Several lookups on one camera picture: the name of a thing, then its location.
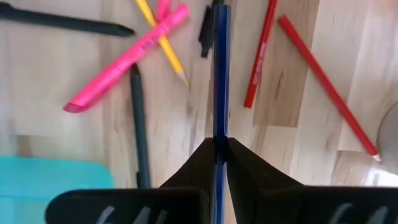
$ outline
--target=pencil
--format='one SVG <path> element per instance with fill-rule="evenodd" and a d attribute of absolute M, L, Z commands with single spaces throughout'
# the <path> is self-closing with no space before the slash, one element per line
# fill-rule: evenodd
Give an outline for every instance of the pencil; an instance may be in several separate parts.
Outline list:
<path fill-rule="evenodd" d="M 304 60 L 307 61 L 309 67 L 312 69 L 314 75 L 318 78 L 318 81 L 322 84 L 323 89 L 329 94 L 330 99 L 339 109 L 341 115 L 343 115 L 346 122 L 349 124 L 356 137 L 361 141 L 365 150 L 378 162 L 381 162 L 379 153 L 369 140 L 365 132 L 360 127 L 359 123 L 355 119 L 352 112 L 347 107 L 346 103 L 343 101 L 341 96 L 337 93 L 335 87 L 329 81 L 325 72 L 322 70 L 321 66 L 311 53 L 311 51 L 305 46 L 304 41 L 301 39 L 297 31 L 295 30 L 293 24 L 289 21 L 287 16 L 282 16 L 278 20 L 279 25 L 283 28 L 286 35 L 290 38 L 293 44 L 296 46 L 297 50 L 300 52 Z"/>
<path fill-rule="evenodd" d="M 136 128 L 138 156 L 137 185 L 139 189 L 149 189 L 150 172 L 145 129 L 144 97 L 142 92 L 141 74 L 136 63 L 132 65 L 130 73 L 132 112 L 134 117 L 134 126 Z"/>
<path fill-rule="evenodd" d="M 264 61 L 267 43 L 271 34 L 271 28 L 274 23 L 276 5 L 277 0 L 269 0 L 267 13 L 264 18 L 264 25 L 262 26 L 259 45 L 257 47 L 256 59 L 254 60 L 254 65 L 251 71 L 248 92 L 246 93 L 246 99 L 244 100 L 245 108 L 251 108 L 253 106 L 257 86 L 260 84 L 262 63 Z"/>
<path fill-rule="evenodd" d="M 152 26 L 156 26 L 156 20 L 155 17 L 148 5 L 148 3 L 145 0 L 136 0 L 137 5 L 139 6 L 140 10 L 144 14 L 145 18 L 147 19 L 147 22 Z M 185 85 L 188 86 L 188 80 L 185 78 L 184 70 L 181 65 L 180 60 L 176 56 L 172 46 L 170 45 L 170 42 L 167 40 L 165 36 L 161 37 L 159 39 L 159 44 L 162 47 L 164 54 L 166 54 L 167 58 L 169 59 L 170 63 L 172 64 L 175 72 L 177 75 L 184 81 Z"/>
<path fill-rule="evenodd" d="M 215 5 L 213 57 L 213 140 L 217 147 L 214 169 L 212 222 L 224 223 L 226 160 L 228 158 L 228 93 L 231 48 L 231 6 Z"/>

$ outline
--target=pink highlighter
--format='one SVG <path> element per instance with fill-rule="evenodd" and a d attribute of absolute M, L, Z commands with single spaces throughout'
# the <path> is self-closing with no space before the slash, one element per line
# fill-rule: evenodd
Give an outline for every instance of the pink highlighter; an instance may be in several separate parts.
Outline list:
<path fill-rule="evenodd" d="M 106 67 L 97 77 L 87 84 L 69 103 L 63 107 L 66 112 L 80 113 L 92 106 L 103 93 L 112 87 L 130 66 L 140 60 L 160 37 L 181 24 L 190 15 L 189 8 L 182 4 L 172 11 L 161 23 L 139 39 L 127 52 Z"/>
<path fill-rule="evenodd" d="M 157 1 L 157 22 L 163 21 L 170 12 L 171 0 L 158 0 Z"/>

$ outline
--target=pencil tip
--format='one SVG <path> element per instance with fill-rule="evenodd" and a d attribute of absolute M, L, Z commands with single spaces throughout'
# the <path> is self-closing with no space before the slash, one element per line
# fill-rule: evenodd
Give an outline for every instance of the pencil tip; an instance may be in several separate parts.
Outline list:
<path fill-rule="evenodd" d="M 181 72 L 179 75 L 180 75 L 180 78 L 184 81 L 185 85 L 186 85 L 187 87 L 189 87 L 189 83 L 188 83 L 187 78 L 185 77 L 185 73 L 184 73 L 184 72 Z"/>
<path fill-rule="evenodd" d="M 376 155 L 372 156 L 374 160 L 381 162 L 381 158 L 379 156 L 379 154 L 377 153 Z"/>

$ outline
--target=pencil sharpened point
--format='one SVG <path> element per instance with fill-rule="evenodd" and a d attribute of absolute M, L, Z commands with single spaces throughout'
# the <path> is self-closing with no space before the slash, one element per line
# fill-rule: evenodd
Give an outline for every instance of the pencil sharpened point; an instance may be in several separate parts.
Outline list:
<path fill-rule="evenodd" d="M 185 76 L 185 73 L 184 73 L 184 72 L 181 72 L 181 73 L 178 73 L 177 75 L 178 75 L 178 76 L 181 78 L 181 80 L 185 83 L 185 86 L 189 87 L 189 83 L 188 83 L 187 77 Z"/>
<path fill-rule="evenodd" d="M 381 158 L 380 158 L 379 154 L 376 154 L 376 155 L 374 155 L 374 156 L 372 156 L 372 157 L 373 157 L 373 159 L 374 159 L 375 161 L 381 162 Z"/>

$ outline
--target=dark gray pencil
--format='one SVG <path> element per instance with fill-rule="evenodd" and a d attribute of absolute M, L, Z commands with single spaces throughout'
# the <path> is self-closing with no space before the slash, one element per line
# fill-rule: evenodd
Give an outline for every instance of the dark gray pencil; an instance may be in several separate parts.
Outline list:
<path fill-rule="evenodd" d="M 131 99 L 134 125 L 136 127 L 138 168 L 137 183 L 140 189 L 150 188 L 150 170 L 148 161 L 147 137 L 145 129 L 144 97 L 141 75 L 137 64 L 131 67 Z"/>
<path fill-rule="evenodd" d="M 99 34 L 118 36 L 129 36 L 134 34 L 132 29 L 112 22 L 91 21 L 88 19 L 77 19 L 67 16 L 26 11 L 16 9 L 6 2 L 0 2 L 0 19 L 71 30 L 95 32 Z"/>

